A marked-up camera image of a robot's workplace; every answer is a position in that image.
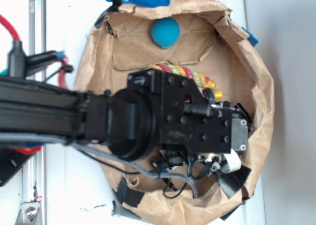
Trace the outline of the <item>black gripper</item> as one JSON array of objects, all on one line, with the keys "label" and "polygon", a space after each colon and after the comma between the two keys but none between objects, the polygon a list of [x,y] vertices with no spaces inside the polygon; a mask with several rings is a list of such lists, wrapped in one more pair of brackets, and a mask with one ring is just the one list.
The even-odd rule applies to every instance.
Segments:
[{"label": "black gripper", "polygon": [[127,89],[153,114],[161,150],[193,154],[245,151],[248,127],[239,110],[202,96],[192,79],[155,69],[131,73]]}]

